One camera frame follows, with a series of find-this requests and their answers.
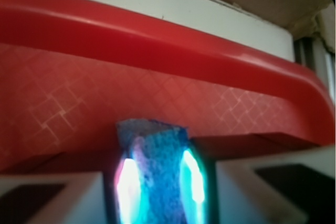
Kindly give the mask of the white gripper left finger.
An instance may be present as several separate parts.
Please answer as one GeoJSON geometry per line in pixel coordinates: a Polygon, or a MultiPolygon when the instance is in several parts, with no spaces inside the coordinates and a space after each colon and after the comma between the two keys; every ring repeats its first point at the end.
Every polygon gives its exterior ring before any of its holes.
{"type": "Polygon", "coordinates": [[[39,155],[1,170],[1,223],[133,223],[141,187],[120,155],[39,155]]]}

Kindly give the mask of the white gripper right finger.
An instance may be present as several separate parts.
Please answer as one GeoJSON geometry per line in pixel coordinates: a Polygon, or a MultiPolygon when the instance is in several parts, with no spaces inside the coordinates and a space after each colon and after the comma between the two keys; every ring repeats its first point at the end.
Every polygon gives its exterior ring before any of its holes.
{"type": "Polygon", "coordinates": [[[187,223],[335,223],[335,147],[240,159],[183,158],[187,223]]]}

